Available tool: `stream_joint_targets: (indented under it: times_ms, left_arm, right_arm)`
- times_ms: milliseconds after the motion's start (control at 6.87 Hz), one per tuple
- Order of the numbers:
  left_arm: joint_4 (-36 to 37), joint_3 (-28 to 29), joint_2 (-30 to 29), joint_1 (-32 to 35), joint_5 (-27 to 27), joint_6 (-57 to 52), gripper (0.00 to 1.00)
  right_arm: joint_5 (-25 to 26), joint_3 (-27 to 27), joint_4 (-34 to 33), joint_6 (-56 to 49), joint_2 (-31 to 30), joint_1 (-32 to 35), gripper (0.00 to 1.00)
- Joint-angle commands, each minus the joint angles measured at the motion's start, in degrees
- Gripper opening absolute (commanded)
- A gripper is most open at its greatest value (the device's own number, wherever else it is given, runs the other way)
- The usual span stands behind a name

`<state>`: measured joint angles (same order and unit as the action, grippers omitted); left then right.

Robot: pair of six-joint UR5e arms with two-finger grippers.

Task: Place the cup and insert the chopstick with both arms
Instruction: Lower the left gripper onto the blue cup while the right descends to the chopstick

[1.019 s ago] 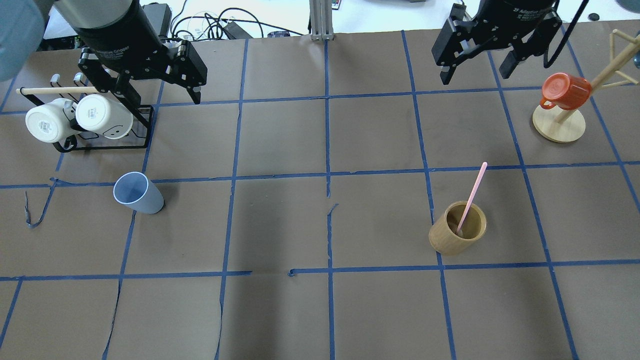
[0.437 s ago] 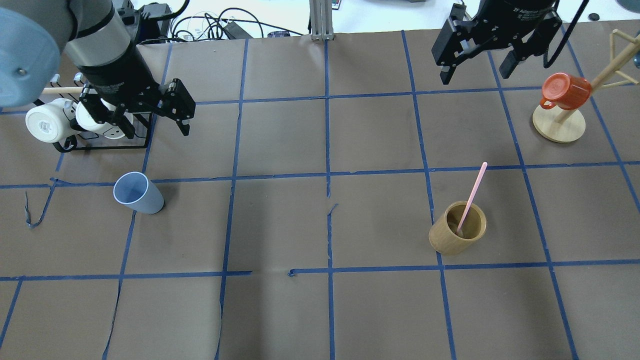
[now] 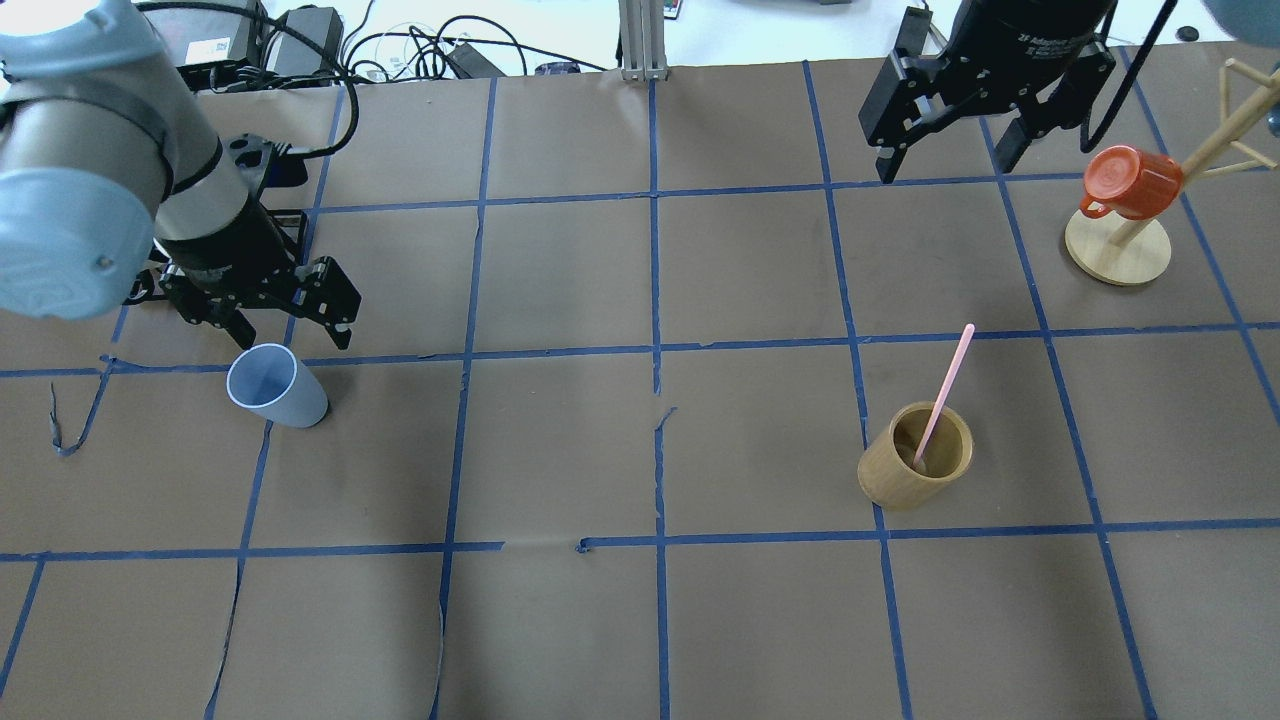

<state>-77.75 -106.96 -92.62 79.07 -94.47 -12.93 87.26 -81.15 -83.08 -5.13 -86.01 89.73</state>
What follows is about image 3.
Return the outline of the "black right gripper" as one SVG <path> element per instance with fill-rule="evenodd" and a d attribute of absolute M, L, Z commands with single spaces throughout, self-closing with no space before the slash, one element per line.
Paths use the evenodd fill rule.
<path fill-rule="evenodd" d="M 995 145 L 1011 173 L 1034 138 L 1079 127 L 1116 61 L 1100 27 L 1112 1 L 964 1 L 947 41 L 925 53 L 933 14 L 910 6 L 858 113 L 892 184 L 906 147 L 957 119 L 1016 111 Z"/>

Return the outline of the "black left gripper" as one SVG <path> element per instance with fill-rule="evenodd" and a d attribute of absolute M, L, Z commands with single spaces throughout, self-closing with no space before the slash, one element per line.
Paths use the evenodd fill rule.
<path fill-rule="evenodd" d="M 335 347 L 347 350 L 362 295 L 334 258 L 305 263 L 303 211 L 269 211 L 261 202 L 265 188 L 306 178 L 302 160 L 287 156 L 280 143 L 257 135 L 223 142 L 204 177 L 221 191 L 206 233 L 193 237 L 192 224 L 161 228 L 125 305 L 165 300 L 189 324 L 223 328 L 237 345 L 255 345 L 257 337 L 244 310 L 275 309 L 323 325 Z"/>

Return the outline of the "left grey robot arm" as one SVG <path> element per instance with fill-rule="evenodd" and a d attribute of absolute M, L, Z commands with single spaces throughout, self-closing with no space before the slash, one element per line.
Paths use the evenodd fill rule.
<path fill-rule="evenodd" d="M 3 309 L 79 320 L 151 297 L 242 348 L 244 311 L 275 309 L 347 348 L 360 292 L 306 263 L 265 209 L 270 184 L 335 154 L 224 140 L 172 64 L 146 6 L 3 4 Z"/>

